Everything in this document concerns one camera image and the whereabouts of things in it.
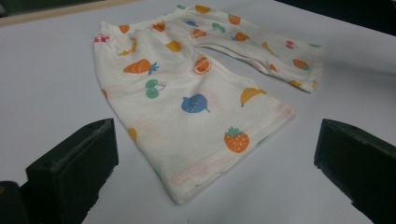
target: fruit print fabric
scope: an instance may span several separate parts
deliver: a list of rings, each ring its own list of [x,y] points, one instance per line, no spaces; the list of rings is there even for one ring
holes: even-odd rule
[[[195,196],[294,114],[199,47],[249,59],[304,91],[319,82],[322,47],[261,32],[212,7],[179,6],[122,26],[102,22],[100,33],[94,50],[101,90],[176,203]]]

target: white surface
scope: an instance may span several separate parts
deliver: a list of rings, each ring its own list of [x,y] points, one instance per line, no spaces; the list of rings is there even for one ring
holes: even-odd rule
[[[94,71],[100,21],[154,19],[177,4],[205,4],[264,29],[325,46],[324,73],[308,94],[206,49],[236,74],[294,106],[296,118],[192,201],[175,205],[103,97]],[[358,126],[396,145],[396,37],[270,0],[144,0],[0,28],[0,180],[83,125],[116,119],[120,165],[84,224],[371,223],[313,163],[322,119]]]

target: black rubber block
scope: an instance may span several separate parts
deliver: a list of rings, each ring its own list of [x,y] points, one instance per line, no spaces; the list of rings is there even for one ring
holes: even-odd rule
[[[119,164],[113,119],[88,124],[26,168],[23,197],[42,224],[80,224]]]
[[[0,223],[29,224],[20,187],[12,181],[0,181]]]
[[[324,119],[315,165],[374,223],[396,223],[395,146],[357,127]]]

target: fruit print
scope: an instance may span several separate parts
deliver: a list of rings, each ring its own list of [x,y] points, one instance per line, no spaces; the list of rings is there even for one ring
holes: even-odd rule
[[[309,44],[309,46],[314,47],[314,48],[320,48],[320,45],[316,45],[316,44]]]
[[[102,94],[105,96],[105,98],[107,99],[107,91],[102,90]]]
[[[182,5],[177,5],[177,7],[180,8],[180,9],[186,9],[186,7],[182,6]]]
[[[274,55],[274,56],[277,57],[277,55],[274,54],[274,53],[271,51],[271,49],[268,47],[267,42],[262,42],[262,47],[263,47],[264,49],[268,50],[272,55]]]
[[[207,73],[212,67],[212,62],[210,62],[205,56],[201,56],[195,63],[193,71],[197,75],[203,75]]]
[[[156,86],[161,86],[162,88],[157,90],[155,87]],[[165,88],[165,84],[158,84],[158,80],[157,79],[150,79],[149,81],[146,82],[146,88],[148,88],[146,90],[146,95],[149,99],[155,99],[160,95],[160,91],[163,90],[163,88]]]
[[[242,32],[238,32],[235,36],[231,36],[231,39],[236,41],[245,41],[247,39],[250,39],[250,37]]]
[[[136,51],[136,46],[137,46],[137,39],[136,38],[132,38],[132,47],[130,49],[128,49],[128,50],[124,50],[119,55],[120,56],[125,56],[125,55],[128,55],[130,53],[134,53]]]
[[[129,31],[129,25],[120,25],[119,28],[123,34],[126,34]]]
[[[253,96],[266,93],[267,92],[262,89],[246,88],[241,94],[241,107],[244,107],[245,103],[249,101]]]
[[[273,70],[274,72],[277,72],[277,68],[276,68],[273,64],[270,64],[270,68],[271,68],[271,70]]]
[[[108,35],[99,35],[96,36],[93,40],[95,43],[106,43],[110,37]]]
[[[214,30],[219,30],[220,32],[224,33],[225,32],[225,28],[222,27],[220,24],[213,22],[212,23],[212,27]]]
[[[180,52],[181,51],[180,43],[175,41],[175,40],[170,42],[169,44],[167,44],[166,47],[168,47],[173,52]]]
[[[154,25],[152,25],[152,28],[154,30],[157,30],[158,32],[162,32],[165,30],[165,22],[164,21],[157,22]]]
[[[288,40],[288,41],[286,41],[286,48],[295,49],[295,48],[297,48],[297,46],[294,44],[294,42]]]
[[[132,137],[132,140],[134,140],[135,143],[137,143],[137,131],[134,128],[129,128],[128,129],[128,134]]]
[[[195,11],[202,13],[202,14],[206,14],[210,11],[210,7],[206,7],[206,6],[201,6],[201,5],[196,5],[195,6]]]
[[[148,72],[148,74],[151,75],[151,73],[157,71],[159,67],[160,66],[158,66],[157,63],[151,64],[149,60],[142,59],[136,63],[131,63],[130,65],[126,66],[123,72],[133,74]]]
[[[192,97],[183,97],[183,103],[181,104],[181,109],[188,113],[200,113],[203,110],[207,109],[207,100],[201,93],[197,93]]]
[[[306,62],[294,59],[293,63],[294,63],[294,66],[296,66],[296,67],[298,67],[298,68],[300,68],[300,69],[302,69],[304,71],[309,70],[309,65]]]
[[[202,36],[207,36],[207,32],[194,28],[191,30],[190,35],[192,38],[198,38]]]
[[[289,81],[289,84],[291,86],[294,86],[294,87],[297,87],[297,88],[300,88],[302,86],[301,82],[296,81],[296,80]]]
[[[239,23],[241,23],[241,18],[237,17],[235,15],[228,15],[228,21],[233,24],[233,25],[239,25]]]
[[[186,24],[194,27],[199,27],[194,21],[184,21]]]
[[[247,134],[231,127],[224,135],[224,142],[232,152],[241,153],[248,148],[250,139]]]

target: pant leg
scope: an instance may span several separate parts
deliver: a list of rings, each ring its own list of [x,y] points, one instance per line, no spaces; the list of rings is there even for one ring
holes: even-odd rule
[[[318,85],[323,47],[265,31],[252,22],[210,7],[184,10],[181,19],[207,34],[194,38],[195,46],[227,53],[307,92]]]

